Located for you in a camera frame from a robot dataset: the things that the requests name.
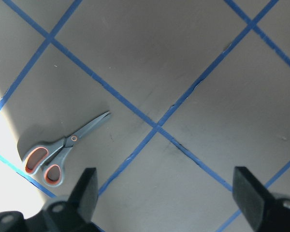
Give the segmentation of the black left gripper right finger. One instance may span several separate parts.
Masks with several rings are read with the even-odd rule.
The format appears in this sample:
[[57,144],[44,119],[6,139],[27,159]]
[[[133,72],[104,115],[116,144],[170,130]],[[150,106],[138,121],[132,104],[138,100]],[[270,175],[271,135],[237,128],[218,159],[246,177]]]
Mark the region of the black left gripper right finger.
[[271,193],[245,166],[233,170],[232,197],[254,232],[290,232],[290,196]]

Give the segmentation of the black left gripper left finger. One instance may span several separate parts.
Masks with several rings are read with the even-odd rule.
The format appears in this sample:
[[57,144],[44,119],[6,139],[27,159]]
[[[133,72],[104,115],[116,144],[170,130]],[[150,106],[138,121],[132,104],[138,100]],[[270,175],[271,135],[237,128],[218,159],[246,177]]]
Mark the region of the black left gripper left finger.
[[42,212],[49,232],[97,232],[91,222],[98,200],[96,168],[86,168],[69,195],[46,202]]

